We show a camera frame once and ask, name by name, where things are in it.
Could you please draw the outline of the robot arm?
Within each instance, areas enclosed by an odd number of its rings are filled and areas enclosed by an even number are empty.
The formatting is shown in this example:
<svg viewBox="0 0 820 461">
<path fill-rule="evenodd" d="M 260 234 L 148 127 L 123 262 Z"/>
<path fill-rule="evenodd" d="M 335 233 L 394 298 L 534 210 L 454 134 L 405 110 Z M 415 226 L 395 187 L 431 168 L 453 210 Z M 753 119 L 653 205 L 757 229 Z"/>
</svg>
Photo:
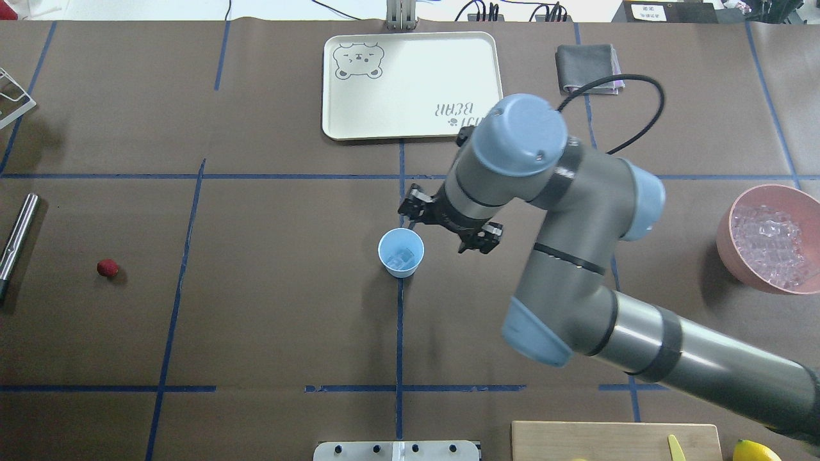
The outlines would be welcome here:
<svg viewBox="0 0 820 461">
<path fill-rule="evenodd" d="M 510 347 L 558 368 L 574 353 L 596 358 L 818 453 L 817 371 L 604 284 L 618 242 L 646 236 L 662 215 L 655 175 L 580 143 L 531 94 L 501 99 L 457 146 L 439 190 L 413 184 L 398 213 L 457 234 L 460 251 L 488 254 L 502 207 L 517 198 L 545 211 L 502 327 Z"/>
</svg>

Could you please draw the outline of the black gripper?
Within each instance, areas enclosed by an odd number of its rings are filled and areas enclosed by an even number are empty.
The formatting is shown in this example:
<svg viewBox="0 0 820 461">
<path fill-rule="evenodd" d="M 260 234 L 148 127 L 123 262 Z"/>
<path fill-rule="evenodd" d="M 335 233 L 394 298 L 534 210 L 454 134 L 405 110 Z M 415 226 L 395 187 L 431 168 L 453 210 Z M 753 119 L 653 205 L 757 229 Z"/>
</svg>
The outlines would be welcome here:
<svg viewBox="0 0 820 461">
<path fill-rule="evenodd" d="M 411 224 L 439 225 L 459 236 L 459 253 L 468 249 L 489 254 L 503 239 L 503 225 L 487 218 L 469 218 L 457 210 L 449 199 L 445 186 L 434 195 L 427 195 L 419 184 L 412 184 L 398 207 L 398 214 Z"/>
</svg>

